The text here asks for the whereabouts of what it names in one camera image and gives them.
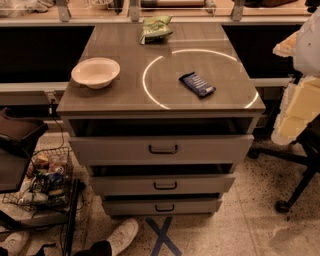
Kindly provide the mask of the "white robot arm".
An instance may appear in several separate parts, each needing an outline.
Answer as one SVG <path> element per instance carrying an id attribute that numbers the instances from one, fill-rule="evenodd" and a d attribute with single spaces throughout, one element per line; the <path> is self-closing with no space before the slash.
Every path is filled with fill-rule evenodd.
<path id="1" fill-rule="evenodd" d="M 305 75 L 297 85 L 288 84 L 274 123 L 272 141 L 286 145 L 320 114 L 320 8 L 297 32 L 278 43 L 273 53 L 292 57 L 294 69 Z"/>

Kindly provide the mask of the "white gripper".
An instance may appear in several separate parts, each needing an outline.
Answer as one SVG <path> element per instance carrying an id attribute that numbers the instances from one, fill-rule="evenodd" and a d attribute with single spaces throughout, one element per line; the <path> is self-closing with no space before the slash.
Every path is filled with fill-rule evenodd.
<path id="1" fill-rule="evenodd" d="M 293 57 L 298 32 L 278 43 L 272 52 L 280 57 Z M 300 82 L 287 109 L 287 115 L 279 124 L 278 133 L 286 138 L 298 137 L 320 114 L 320 78 L 307 77 Z"/>

